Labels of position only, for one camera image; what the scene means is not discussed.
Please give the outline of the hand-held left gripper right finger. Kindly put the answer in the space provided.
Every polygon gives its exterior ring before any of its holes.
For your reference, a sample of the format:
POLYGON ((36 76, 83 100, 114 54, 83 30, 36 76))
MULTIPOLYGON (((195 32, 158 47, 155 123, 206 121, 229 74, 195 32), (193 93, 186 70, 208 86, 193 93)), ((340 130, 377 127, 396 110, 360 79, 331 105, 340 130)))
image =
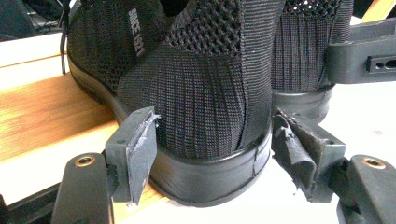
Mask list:
POLYGON ((329 203, 332 169, 342 164, 346 144, 312 119, 279 108, 273 115, 271 149, 297 189, 311 203, 329 203))

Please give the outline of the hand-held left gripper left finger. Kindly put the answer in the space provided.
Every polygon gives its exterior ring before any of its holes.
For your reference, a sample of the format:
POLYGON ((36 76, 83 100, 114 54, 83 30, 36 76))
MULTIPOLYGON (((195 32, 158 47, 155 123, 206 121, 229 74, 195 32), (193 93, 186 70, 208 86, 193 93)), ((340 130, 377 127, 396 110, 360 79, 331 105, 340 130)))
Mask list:
POLYGON ((106 141, 105 157, 114 203, 139 205, 157 156, 156 120, 152 106, 131 113, 106 141))

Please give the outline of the black knit sneaker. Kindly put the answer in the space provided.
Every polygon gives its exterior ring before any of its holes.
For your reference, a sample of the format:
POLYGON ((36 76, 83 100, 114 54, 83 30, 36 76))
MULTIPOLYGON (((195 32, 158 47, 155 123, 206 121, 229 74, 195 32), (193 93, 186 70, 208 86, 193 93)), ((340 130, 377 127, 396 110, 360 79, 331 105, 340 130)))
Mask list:
POLYGON ((325 54, 350 37, 354 0, 286 0, 276 27, 271 84, 273 104, 322 122, 334 84, 325 54))

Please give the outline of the black knit sneaker ribbed sole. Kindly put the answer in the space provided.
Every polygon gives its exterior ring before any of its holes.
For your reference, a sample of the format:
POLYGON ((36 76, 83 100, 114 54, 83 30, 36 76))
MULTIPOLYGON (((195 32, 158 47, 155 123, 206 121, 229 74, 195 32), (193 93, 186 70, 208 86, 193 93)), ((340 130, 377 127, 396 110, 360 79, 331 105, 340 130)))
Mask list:
POLYGON ((150 106, 150 180, 189 206, 226 203, 269 158, 271 57, 284 0, 63 0, 70 72, 117 119, 150 106))

